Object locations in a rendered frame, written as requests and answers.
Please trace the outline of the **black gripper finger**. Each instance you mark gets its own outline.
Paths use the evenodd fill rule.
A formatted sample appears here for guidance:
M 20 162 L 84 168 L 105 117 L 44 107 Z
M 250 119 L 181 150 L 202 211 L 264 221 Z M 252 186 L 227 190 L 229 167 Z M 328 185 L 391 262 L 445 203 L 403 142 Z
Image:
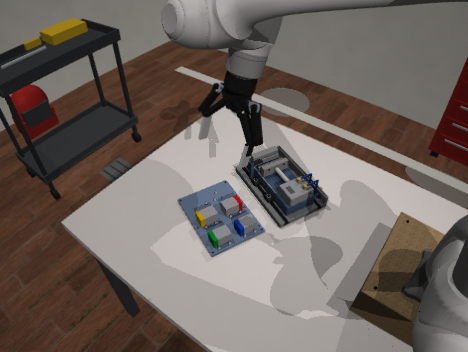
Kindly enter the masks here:
M 262 124 L 261 124 L 261 103 L 254 103 L 250 100 L 248 106 L 250 107 L 241 112 L 238 100 L 233 100 L 233 106 L 235 108 L 237 117 L 240 119 L 240 123 L 245 136 L 246 144 L 243 149 L 243 153 L 240 159 L 239 168 L 243 168 L 248 165 L 250 156 L 253 152 L 253 148 L 263 144 L 262 135 Z
M 221 100 L 219 100 L 216 104 L 211 106 L 212 103 L 216 100 L 216 98 L 220 95 L 223 88 L 224 86 L 222 82 L 214 83 L 211 92 L 208 94 L 208 96 L 205 98 L 205 100 L 202 102 L 202 104 L 198 108 L 198 111 L 202 112 L 202 115 L 203 115 L 199 137 L 198 137 L 199 140 L 206 139 L 208 137 L 209 128 L 210 128 L 210 124 L 212 120 L 211 115 L 217 112 L 218 110 L 220 110 L 221 108 L 223 108 L 225 106 L 224 104 L 231 99 L 230 95 L 226 95 Z

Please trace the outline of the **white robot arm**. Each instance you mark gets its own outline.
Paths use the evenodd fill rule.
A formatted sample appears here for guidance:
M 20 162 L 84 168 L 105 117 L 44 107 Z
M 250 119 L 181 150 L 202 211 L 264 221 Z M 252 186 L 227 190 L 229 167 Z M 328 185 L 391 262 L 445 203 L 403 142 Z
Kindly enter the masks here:
M 468 0 L 167 0 L 162 26 L 180 46 L 228 48 L 225 69 L 237 78 L 254 80 L 263 75 L 283 16 L 441 2 Z M 468 352 L 467 235 L 468 215 L 449 229 L 434 251 L 423 251 L 402 288 L 405 296 L 422 302 L 412 329 L 413 352 Z

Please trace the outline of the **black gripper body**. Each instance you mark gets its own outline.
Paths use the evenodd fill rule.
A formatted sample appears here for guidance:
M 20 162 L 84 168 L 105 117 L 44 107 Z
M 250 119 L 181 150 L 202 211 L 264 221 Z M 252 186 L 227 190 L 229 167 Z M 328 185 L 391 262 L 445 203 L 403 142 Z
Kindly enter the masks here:
M 249 107 L 248 100 L 252 101 L 252 95 L 255 91 L 257 81 L 257 79 L 240 79 L 231 75 L 227 71 L 223 83 L 224 88 L 222 89 L 222 96 L 224 97 L 226 95 L 230 95 L 231 99 L 225 103 L 226 108 L 236 113 L 232 101 L 237 99 L 240 105 L 241 112 L 247 109 Z M 229 89 L 230 91 L 227 89 Z M 234 93 L 231 91 L 233 91 Z

